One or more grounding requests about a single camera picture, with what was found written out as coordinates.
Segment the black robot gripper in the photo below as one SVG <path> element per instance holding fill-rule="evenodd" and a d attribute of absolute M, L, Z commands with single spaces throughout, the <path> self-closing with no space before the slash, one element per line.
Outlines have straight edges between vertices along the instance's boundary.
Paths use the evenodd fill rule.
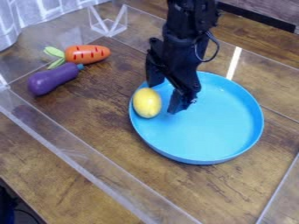
<path fill-rule="evenodd" d="M 163 40 L 150 38 L 150 50 L 146 56 L 146 81 L 148 87 L 168 80 L 175 87 L 167 112 L 176 114 L 198 100 L 202 84 L 196 75 L 200 63 L 210 62 L 218 55 L 220 43 L 211 29 L 198 30 L 186 38 L 179 38 L 167 27 L 163 28 Z"/>

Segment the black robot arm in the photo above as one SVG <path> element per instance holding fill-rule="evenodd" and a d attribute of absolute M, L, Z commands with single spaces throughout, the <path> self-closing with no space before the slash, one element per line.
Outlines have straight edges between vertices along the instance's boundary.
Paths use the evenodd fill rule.
<path fill-rule="evenodd" d="M 220 12 L 216 0 L 167 0 L 167 5 L 163 40 L 150 38 L 144 67 L 150 88 L 164 81 L 172 84 L 167 112 L 176 114 L 196 102 L 202 91 L 198 66 L 214 60 L 220 49 L 211 33 Z"/>

